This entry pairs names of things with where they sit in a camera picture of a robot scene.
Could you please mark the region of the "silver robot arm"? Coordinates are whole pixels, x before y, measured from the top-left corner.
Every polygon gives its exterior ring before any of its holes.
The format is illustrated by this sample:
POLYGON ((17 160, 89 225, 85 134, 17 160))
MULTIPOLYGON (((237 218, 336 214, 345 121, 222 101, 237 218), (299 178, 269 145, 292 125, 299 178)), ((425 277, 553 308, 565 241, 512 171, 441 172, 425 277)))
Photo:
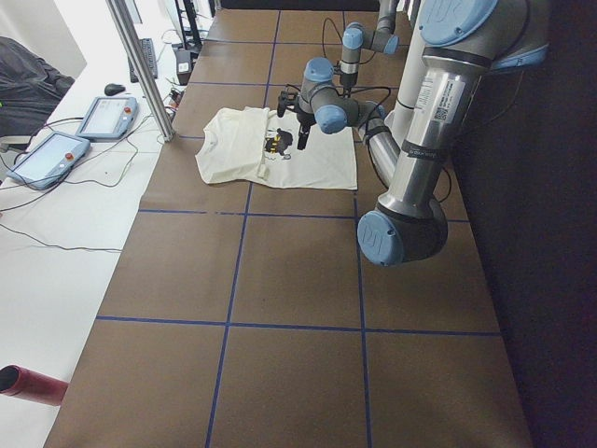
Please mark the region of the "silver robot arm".
POLYGON ((298 143, 312 126, 358 131, 388 189, 358 223, 362 253, 394 266, 427 259, 448 226, 434 190, 482 77, 542 63, 548 51, 547 1, 425 1, 413 31, 396 106, 385 113, 354 98, 361 53, 396 51, 397 4, 383 1, 374 29, 349 24, 338 64, 307 62, 298 91, 284 91, 278 113, 298 118, 298 143))
POLYGON ((345 94, 350 94, 358 79, 363 49, 376 53, 394 54, 399 45, 395 35, 396 0, 379 2, 379 14, 375 29, 368 29, 360 22, 351 22, 342 35, 340 56, 340 84, 345 94))

